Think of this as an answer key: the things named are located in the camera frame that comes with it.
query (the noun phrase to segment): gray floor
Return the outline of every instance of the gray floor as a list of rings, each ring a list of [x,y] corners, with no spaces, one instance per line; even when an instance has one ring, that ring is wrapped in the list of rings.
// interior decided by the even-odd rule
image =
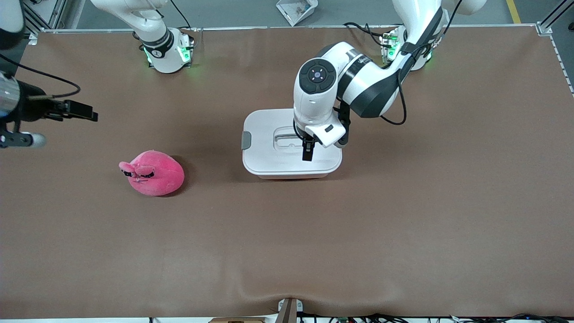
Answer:
[[[289,26],[275,7],[277,0],[174,0],[192,27]],[[168,26],[183,26],[185,22],[172,5],[160,12]],[[373,25],[400,23],[389,0],[320,0],[315,12],[300,25],[341,25],[348,21]],[[512,18],[505,0],[489,0],[473,16],[457,16],[455,24],[511,24]],[[126,28],[126,24],[98,10],[86,1],[77,26],[79,29]]]

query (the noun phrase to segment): container lid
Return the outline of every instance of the container lid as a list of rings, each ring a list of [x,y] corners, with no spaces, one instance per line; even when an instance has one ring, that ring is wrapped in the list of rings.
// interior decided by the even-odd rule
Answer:
[[[302,159],[301,140],[293,129],[293,109],[258,110],[243,124],[243,165],[258,176],[329,174],[343,154],[334,145],[315,144],[313,160]]]

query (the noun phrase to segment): yellow floor line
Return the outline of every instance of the yellow floor line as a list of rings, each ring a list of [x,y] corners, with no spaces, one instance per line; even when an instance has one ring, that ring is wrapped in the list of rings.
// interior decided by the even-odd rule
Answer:
[[[518,15],[518,10],[516,10],[516,5],[514,4],[514,0],[506,0],[506,4],[508,5],[508,10],[510,10],[510,16],[512,16],[512,22],[515,24],[521,24],[520,16]]]

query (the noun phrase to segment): circular button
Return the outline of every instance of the circular button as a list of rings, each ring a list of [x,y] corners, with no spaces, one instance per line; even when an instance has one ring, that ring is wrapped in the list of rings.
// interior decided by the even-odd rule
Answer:
[[[327,69],[321,65],[313,66],[309,71],[309,79],[313,83],[321,83],[327,78]]]

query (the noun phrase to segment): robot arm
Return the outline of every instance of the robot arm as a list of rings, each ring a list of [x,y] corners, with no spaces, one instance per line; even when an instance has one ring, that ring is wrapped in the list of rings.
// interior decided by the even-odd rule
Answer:
[[[191,63],[193,40],[176,28],[167,28],[156,11],[169,0],[92,0],[134,29],[148,61],[157,71],[173,73]]]
[[[467,12],[472,12],[485,1],[463,3],[467,3]],[[349,110],[362,118],[382,116],[396,99],[399,83],[416,69],[415,65],[428,60],[438,43],[445,14],[441,0],[393,0],[393,5],[404,22],[407,37],[390,66],[380,68],[341,42],[323,48],[299,69],[293,93],[293,123],[303,141],[303,160],[312,160],[315,143],[339,148],[347,144]],[[334,110],[336,100],[341,104]]]
[[[485,3],[486,0],[464,0],[460,3],[456,14],[464,14],[465,16],[470,16],[480,10]],[[457,4],[457,0],[443,0],[442,6],[444,9],[452,12]]]
[[[0,49],[16,46],[24,36],[24,14],[20,0],[0,1]],[[22,121],[40,118],[63,121],[80,118],[98,120],[92,107],[72,100],[58,101],[39,87],[16,80],[0,71],[0,148],[42,147],[46,138],[39,133],[20,132]],[[7,128],[13,123],[13,130]]]
[[[0,3],[0,49],[16,46],[24,37],[24,14],[20,0]]]

